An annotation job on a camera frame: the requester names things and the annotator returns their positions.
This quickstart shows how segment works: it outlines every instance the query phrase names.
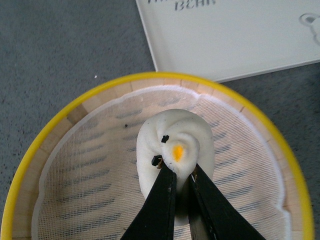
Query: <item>mesh liner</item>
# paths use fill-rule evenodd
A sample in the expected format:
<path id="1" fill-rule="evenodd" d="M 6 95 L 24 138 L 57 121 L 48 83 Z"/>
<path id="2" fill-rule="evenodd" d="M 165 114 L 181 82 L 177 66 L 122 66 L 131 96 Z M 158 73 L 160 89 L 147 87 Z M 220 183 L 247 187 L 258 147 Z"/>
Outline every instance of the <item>mesh liner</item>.
<path id="1" fill-rule="evenodd" d="M 214 135 L 213 181 L 266 239 L 290 238 L 284 183 L 275 156 L 230 105 L 178 86 L 155 86 L 109 101 L 78 122 L 52 151 L 39 180 L 32 239 L 120 239 L 141 209 L 136 140 L 143 122 L 186 109 Z M 189 226 L 174 239 L 191 239 Z"/>

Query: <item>drawn illustration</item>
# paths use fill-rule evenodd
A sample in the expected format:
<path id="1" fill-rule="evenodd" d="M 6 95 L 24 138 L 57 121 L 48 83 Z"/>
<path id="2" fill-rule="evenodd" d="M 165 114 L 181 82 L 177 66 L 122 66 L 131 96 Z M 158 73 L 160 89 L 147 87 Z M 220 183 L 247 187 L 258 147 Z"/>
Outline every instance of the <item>drawn illustration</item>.
<path id="1" fill-rule="evenodd" d="M 305 13 L 300 16 L 300 22 L 309 27 L 313 34 L 313 40 L 320 46 L 320 15 L 315 13 Z"/>

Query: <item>gray carpet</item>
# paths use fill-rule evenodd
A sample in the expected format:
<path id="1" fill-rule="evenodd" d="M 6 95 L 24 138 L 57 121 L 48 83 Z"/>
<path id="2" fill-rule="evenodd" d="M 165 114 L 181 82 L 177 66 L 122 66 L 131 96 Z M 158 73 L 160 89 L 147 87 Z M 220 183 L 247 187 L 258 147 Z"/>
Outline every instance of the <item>gray carpet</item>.
<path id="1" fill-rule="evenodd" d="M 99 84 L 146 71 L 154 67 L 133 0 L 0 0 L 0 215 L 24 153 L 59 110 Z M 224 84 L 292 147 L 320 239 L 320 63 Z"/>

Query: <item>yellow rim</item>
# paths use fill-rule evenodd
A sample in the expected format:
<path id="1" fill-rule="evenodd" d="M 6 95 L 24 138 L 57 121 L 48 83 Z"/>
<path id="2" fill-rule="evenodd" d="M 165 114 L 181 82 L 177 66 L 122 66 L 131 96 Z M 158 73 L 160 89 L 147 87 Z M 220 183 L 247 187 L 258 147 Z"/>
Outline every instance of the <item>yellow rim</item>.
<path id="1" fill-rule="evenodd" d="M 46 139 L 48 134 L 54 129 L 54 127 L 65 118 L 73 109 L 75 109 L 78 105 L 82 104 L 85 100 L 91 98 L 92 96 L 106 90 L 112 88 L 117 85 L 121 85 L 124 83 L 141 80 L 141 79 L 152 79 L 152 78 L 174 78 L 174 79 L 184 79 L 191 82 L 196 82 L 202 85 L 206 85 L 212 87 L 213 89 L 217 89 L 220 92 L 230 96 L 248 110 L 250 110 L 256 118 L 258 118 L 265 127 L 272 134 L 273 138 L 276 140 L 281 150 L 283 151 L 288 164 L 290 166 L 291 172 L 295 179 L 295 184 L 299 194 L 300 200 L 300 208 L 302 211 L 302 231 L 303 231 L 303 239 L 305 240 L 313 240 L 314 239 L 314 222 L 313 222 L 313 213 L 311 207 L 311 200 L 308 193 L 306 181 L 300 169 L 300 166 L 290 149 L 288 143 L 281 135 L 276 126 L 268 119 L 268 117 L 262 113 L 255 105 L 253 105 L 246 98 L 238 94 L 237 92 L 227 88 L 226 86 L 220 85 L 218 83 L 209 81 L 207 79 L 203 79 L 200 77 L 180 74 L 180 73 L 172 73 L 172 72 L 145 72 L 127 75 L 124 77 L 120 77 L 114 79 L 112 81 L 101 84 L 83 95 L 76 98 L 74 101 L 69 103 L 66 107 L 64 107 L 56 116 L 54 116 L 48 124 L 42 129 L 42 131 L 38 134 L 38 136 L 34 139 L 29 149 L 26 151 L 24 157 L 21 160 L 21 163 L 15 173 L 15 176 L 12 180 L 11 187 L 8 192 L 8 196 L 5 202 L 3 217 L 2 217 L 2 225 L 1 225 L 1 240 L 9 240 L 12 239 L 12 230 L 13 230 L 13 220 L 14 220 L 14 212 L 15 206 L 18 198 L 18 194 L 20 191 L 20 187 L 22 181 L 24 179 L 25 173 L 29 167 L 30 162 L 32 161 L 34 155 L 37 150 Z"/>

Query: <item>bamboo steamer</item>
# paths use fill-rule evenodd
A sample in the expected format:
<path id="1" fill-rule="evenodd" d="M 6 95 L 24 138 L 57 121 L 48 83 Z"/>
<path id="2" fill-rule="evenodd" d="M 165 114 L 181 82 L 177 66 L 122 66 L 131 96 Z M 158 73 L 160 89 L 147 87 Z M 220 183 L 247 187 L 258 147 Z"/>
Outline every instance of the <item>bamboo steamer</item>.
<path id="1" fill-rule="evenodd" d="M 272 149 L 281 170 L 285 188 L 283 207 L 291 216 L 292 239 L 314 239 L 312 208 L 304 177 L 290 147 L 271 121 L 252 103 L 223 85 L 190 75 L 147 72 L 124 76 L 88 91 L 43 128 L 27 150 L 12 181 L 3 213 L 1 240 L 31 239 L 42 170 L 57 143 L 75 124 L 113 99 L 146 87 L 166 85 L 218 98 L 254 125 Z"/>

